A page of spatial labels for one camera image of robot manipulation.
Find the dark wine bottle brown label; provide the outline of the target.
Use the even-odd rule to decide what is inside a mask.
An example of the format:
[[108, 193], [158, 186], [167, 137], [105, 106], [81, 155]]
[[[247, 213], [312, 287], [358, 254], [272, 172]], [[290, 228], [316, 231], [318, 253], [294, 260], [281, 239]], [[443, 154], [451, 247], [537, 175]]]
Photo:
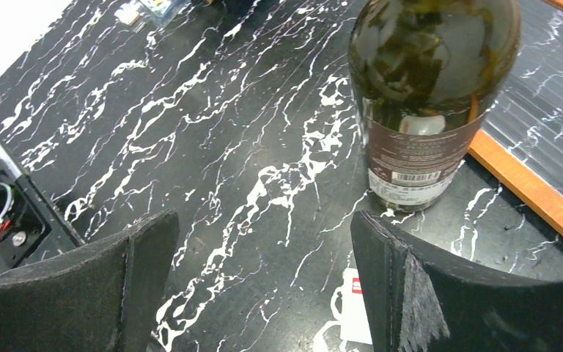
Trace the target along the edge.
[[452, 182], [520, 46], [517, 1], [369, 1], [348, 67], [369, 188], [402, 212]]

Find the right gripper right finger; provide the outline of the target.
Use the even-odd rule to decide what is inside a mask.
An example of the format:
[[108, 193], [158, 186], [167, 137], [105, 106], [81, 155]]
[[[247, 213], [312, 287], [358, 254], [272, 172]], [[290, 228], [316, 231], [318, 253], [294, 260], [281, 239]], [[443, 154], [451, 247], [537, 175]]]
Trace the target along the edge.
[[563, 281], [471, 262], [365, 210], [350, 234], [375, 351], [563, 351]]

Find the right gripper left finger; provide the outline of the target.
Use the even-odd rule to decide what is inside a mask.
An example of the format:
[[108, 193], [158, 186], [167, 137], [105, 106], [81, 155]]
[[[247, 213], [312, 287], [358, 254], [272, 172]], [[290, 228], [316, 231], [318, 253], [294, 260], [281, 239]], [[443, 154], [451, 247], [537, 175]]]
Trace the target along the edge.
[[168, 210], [0, 274], [0, 351], [145, 351], [179, 234]]

